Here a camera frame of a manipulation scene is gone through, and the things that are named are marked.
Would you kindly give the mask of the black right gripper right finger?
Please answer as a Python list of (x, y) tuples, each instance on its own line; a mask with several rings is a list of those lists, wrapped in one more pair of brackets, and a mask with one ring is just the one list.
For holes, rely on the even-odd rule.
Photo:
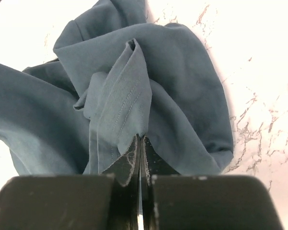
[(265, 185), (247, 175), (180, 175), (141, 140), (146, 230), (281, 230)]

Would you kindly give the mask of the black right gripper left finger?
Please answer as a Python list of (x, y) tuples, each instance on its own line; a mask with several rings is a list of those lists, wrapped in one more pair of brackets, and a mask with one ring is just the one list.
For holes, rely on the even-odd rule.
[(99, 175), (18, 176), (0, 190), (0, 230), (138, 229), (140, 138)]

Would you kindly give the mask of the blue-grey t-shirt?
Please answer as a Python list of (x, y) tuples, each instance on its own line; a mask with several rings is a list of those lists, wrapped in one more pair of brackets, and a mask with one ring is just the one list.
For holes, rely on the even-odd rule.
[(97, 174), (148, 136), (181, 174), (218, 174), (233, 158), (228, 106), (202, 42), (148, 23), (142, 0), (100, 0), (70, 21), (57, 59), (0, 64), (0, 139), (19, 174)]

